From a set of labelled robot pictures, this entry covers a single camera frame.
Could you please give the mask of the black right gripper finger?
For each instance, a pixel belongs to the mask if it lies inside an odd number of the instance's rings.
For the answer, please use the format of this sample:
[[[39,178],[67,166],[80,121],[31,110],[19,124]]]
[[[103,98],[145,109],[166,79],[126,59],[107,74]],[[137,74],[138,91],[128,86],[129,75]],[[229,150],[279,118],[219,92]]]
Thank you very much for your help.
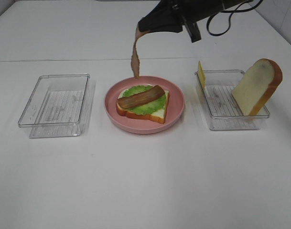
[[[188,34],[189,34],[189,36],[191,38],[191,42],[192,43],[200,41],[202,39],[201,38],[201,33],[199,31],[199,28],[198,28],[196,22],[186,23],[185,24],[185,28],[188,31]]]
[[[161,0],[158,5],[138,22],[140,32],[174,32],[183,31],[176,0]]]

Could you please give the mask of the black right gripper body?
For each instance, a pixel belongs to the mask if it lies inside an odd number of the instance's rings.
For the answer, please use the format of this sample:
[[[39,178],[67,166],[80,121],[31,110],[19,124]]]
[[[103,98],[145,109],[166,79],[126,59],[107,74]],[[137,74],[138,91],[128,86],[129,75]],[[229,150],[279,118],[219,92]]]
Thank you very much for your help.
[[[171,0],[170,6],[181,25],[195,23],[239,5],[245,0]]]

